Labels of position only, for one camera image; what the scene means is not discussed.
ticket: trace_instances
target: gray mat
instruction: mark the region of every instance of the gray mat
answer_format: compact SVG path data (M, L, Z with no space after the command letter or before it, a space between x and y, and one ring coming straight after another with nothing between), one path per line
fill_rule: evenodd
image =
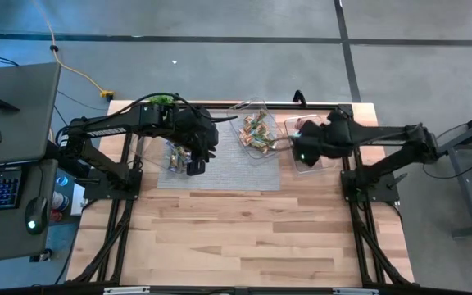
M157 180L157 187L248 191L279 190L277 155L268 158L268 161L259 161L260 164L256 165L256 160L251 159L240 146L229 122L217 124L217 128L219 143L216 146L216 158L206 164L204 174L190 177L186 174L163 170Z

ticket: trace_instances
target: green object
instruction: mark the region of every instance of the green object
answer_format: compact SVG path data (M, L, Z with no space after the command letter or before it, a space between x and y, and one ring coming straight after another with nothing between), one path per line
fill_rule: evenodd
M150 100L150 102L164 106L170 106L176 103L172 97L166 95L155 96Z

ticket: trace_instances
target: gray floor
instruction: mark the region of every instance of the gray floor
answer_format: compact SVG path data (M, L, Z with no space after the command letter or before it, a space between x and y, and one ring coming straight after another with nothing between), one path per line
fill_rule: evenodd
M340 36L332 0L41 2L58 33ZM342 4L350 38L472 39L472 0L342 0ZM46 31L28 1L0 0L0 32ZM52 61L49 44L0 40L0 55L23 64ZM339 44L60 42L59 46L63 61L117 91L118 99L171 91L190 99L258 96L287 101L301 89L311 101L352 100ZM375 104L380 124L421 121L439 134L472 118L472 47L357 45L352 46L352 60L361 100ZM93 107L107 107L91 84L68 71L62 72L59 89ZM104 113L59 95L57 105L66 119ZM62 127L59 117L54 117L52 126ZM446 161L428 169L436 175L453 173ZM472 238L451 238L453 229L470 225L456 181L430 179L418 165L404 171L409 176L398 191L416 282L472 291ZM58 243L61 251L51 262L0 261L0 273L9 278L0 280L0 288L53 283L73 234L69 226L52 230L49 241Z

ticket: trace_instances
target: computer mouse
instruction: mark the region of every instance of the computer mouse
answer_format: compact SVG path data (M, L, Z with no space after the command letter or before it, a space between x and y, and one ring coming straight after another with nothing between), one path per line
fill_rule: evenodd
M36 197L25 208L25 227L29 234L41 234L48 225L47 199Z

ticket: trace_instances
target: wooden table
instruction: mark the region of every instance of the wooden table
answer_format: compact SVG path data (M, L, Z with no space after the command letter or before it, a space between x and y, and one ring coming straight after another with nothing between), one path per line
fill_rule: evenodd
M112 102L109 113L128 103ZM378 124L373 104L352 105L359 123ZM292 116L326 117L328 113L272 112L280 126ZM119 161L123 142L123 136L102 138L100 150ZM361 153L365 164L385 155L382 147L363 147ZM281 188L274 192L158 189L160 168L144 162L121 284L361 286L351 215L338 177L341 162L321 175L295 177L289 155L284 152L279 156ZM110 207L111 201L103 200L84 212L68 279L79 275L102 246ZM412 281L396 212L383 203L372 207L380 247ZM366 255L374 278L369 250ZM113 249L108 275L115 256Z

